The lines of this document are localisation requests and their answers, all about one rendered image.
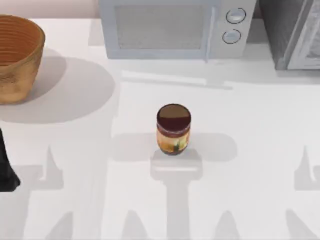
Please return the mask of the microwave oven knob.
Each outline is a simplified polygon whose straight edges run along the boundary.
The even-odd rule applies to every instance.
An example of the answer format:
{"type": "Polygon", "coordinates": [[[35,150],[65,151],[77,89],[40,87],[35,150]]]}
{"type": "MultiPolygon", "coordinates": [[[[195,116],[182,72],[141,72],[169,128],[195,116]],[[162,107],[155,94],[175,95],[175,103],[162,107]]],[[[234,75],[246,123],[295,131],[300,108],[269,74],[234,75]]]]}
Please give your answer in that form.
{"type": "Polygon", "coordinates": [[[226,14],[226,20],[230,24],[239,24],[246,18],[246,11],[243,8],[230,9],[226,14]]]}
{"type": "Polygon", "coordinates": [[[237,29],[231,29],[223,33],[222,40],[227,45],[236,44],[242,38],[242,34],[237,29]]]}

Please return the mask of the brown woven basket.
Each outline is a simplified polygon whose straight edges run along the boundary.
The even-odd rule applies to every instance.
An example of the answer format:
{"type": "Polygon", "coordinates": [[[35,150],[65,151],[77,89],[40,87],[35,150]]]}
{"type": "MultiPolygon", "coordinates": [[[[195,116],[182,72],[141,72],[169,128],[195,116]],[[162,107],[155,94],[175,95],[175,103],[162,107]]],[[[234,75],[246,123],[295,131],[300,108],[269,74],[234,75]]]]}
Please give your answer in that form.
{"type": "Polygon", "coordinates": [[[27,98],[38,74],[46,35],[35,22],[0,14],[0,105],[27,98]]]}

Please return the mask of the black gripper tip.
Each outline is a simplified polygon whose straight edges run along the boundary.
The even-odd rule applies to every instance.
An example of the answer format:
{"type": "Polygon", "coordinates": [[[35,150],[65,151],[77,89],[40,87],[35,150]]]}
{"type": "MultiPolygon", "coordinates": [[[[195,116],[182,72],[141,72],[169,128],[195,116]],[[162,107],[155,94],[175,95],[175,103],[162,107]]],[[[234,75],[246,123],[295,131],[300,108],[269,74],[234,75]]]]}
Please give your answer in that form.
{"type": "Polygon", "coordinates": [[[3,132],[0,128],[0,192],[14,192],[21,181],[8,159],[3,132]]]}

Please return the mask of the pale microwave oven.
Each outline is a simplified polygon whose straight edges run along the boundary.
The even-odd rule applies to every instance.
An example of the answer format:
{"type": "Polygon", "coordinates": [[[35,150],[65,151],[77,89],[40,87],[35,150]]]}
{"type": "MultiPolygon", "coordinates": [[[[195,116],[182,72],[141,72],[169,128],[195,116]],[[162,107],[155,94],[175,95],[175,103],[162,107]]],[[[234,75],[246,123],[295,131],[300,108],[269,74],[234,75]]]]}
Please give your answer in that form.
{"type": "Polygon", "coordinates": [[[242,56],[245,49],[251,21],[255,11],[257,0],[221,0],[221,6],[217,12],[213,28],[213,36],[210,40],[211,59],[232,59],[242,56]],[[244,21],[239,24],[231,24],[226,20],[226,14],[231,9],[242,8],[246,12],[244,21]],[[236,29],[241,33],[241,39],[235,44],[226,44],[222,40],[224,32],[236,29]]]}

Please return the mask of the microwave oven door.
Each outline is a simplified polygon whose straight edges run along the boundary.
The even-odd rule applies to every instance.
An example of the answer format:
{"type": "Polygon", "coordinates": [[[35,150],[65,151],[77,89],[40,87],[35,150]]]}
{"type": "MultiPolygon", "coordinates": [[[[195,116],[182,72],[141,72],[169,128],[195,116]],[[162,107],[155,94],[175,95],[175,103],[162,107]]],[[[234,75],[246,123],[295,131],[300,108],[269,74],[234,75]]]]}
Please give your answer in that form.
{"type": "Polygon", "coordinates": [[[210,58],[221,0],[98,0],[110,59],[210,58]]]}

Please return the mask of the brown-lidded jar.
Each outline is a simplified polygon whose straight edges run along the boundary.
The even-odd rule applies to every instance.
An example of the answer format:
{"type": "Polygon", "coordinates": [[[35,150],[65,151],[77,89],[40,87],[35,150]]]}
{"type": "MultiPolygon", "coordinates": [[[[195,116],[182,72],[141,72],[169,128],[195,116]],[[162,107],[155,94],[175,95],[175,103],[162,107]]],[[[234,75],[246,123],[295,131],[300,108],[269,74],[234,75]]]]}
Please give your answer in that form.
{"type": "Polygon", "coordinates": [[[162,152],[179,155],[189,144],[192,116],[182,104],[169,103],[156,114],[156,141],[162,152]]]}

